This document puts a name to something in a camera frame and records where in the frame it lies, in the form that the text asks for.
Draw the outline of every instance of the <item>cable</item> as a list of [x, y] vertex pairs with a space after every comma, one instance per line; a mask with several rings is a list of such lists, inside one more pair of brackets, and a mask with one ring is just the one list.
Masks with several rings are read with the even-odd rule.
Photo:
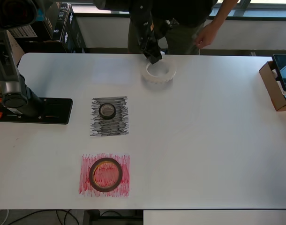
[[24, 217], [21, 217], [21, 218], [15, 220], [15, 221], [9, 223], [8, 225], [12, 225], [12, 224], [14, 224], [14, 223], [16, 223], [16, 222], [18, 222], [18, 221], [20, 221], [20, 220], [26, 218], [26, 217], [29, 217], [29, 216], [31, 216], [31, 215], [33, 215], [33, 214], [36, 214], [36, 213], [39, 213], [39, 212], [47, 212], [47, 211], [62, 211], [62, 212], [66, 212], [67, 214], [69, 214], [70, 216], [72, 216], [73, 219], [77, 222], [77, 225], [79, 225], [79, 222], [78, 222], [77, 218], [76, 218], [75, 216], [73, 216], [70, 212], [66, 211], [66, 210], [39, 210], [39, 211], [30, 213], [30, 214], [28, 214], [28, 215], [26, 215], [26, 216], [24, 216]]
[[58, 218], [58, 220], [59, 220], [60, 225], [63, 225], [62, 221], [60, 220], [60, 217], [59, 217], [58, 211], [56, 210], [56, 211], [55, 211], [55, 213], [57, 214], [57, 218]]
[[116, 211], [114, 211], [114, 210], [105, 211], [105, 212], [103, 212], [100, 216], [104, 215], [104, 214], [107, 213], [107, 212], [114, 212], [114, 213], [116, 213], [117, 215], [119, 215], [120, 217], [122, 217], [122, 215], [121, 215], [119, 212], [116, 212]]
[[64, 217], [64, 225], [66, 225], [66, 217], [67, 217], [67, 214], [70, 212], [71, 210], [68, 210], [65, 214], [65, 217]]
[[4, 223], [6, 222], [6, 220], [8, 219], [8, 213], [9, 213], [9, 210], [7, 210], [8, 212], [7, 212], [7, 216], [6, 216], [6, 218], [4, 219], [4, 221], [2, 222], [2, 224], [1, 225], [4, 225]]

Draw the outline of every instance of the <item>black tablet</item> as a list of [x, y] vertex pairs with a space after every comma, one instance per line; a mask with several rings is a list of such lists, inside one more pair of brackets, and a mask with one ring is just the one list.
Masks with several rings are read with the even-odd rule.
[[280, 80], [283, 90], [286, 91], [286, 54], [274, 54], [272, 59], [278, 73], [277, 80]]

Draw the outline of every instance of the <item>black shirt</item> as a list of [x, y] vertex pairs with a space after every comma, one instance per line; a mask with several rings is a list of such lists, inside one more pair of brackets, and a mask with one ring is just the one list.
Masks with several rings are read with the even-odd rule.
[[151, 14], [160, 19], [176, 19], [187, 26], [206, 21], [217, 0], [153, 0]]

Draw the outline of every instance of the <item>red scribble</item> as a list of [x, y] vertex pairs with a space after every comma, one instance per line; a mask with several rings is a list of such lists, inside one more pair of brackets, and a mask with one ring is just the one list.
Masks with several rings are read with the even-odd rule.
[[[90, 169], [92, 165], [101, 158], [113, 158], [122, 167], [122, 180], [117, 188], [110, 192], [99, 192], [95, 190], [89, 181]], [[90, 197], [127, 197], [129, 195], [129, 164], [130, 157], [128, 154], [117, 155], [112, 153], [99, 153], [96, 155], [83, 155], [81, 176], [79, 183], [79, 194]], [[108, 187], [113, 185], [118, 179], [118, 169], [110, 163], [104, 163], [95, 171], [94, 179], [101, 187]]]
[[94, 172], [94, 181], [102, 188], [113, 186], [119, 176], [118, 168], [113, 163], [102, 163]]

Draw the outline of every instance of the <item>person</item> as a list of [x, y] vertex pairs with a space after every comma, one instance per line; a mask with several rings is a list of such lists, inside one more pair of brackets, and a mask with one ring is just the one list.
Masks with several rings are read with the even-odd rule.
[[[162, 38], [161, 27], [167, 20], [170, 29], [165, 33], [168, 54], [199, 55], [200, 49], [210, 45], [238, 0], [224, 0], [214, 19], [204, 26], [217, 0], [153, 0], [151, 15], [154, 32]], [[128, 52], [141, 53], [134, 24], [128, 30]]]

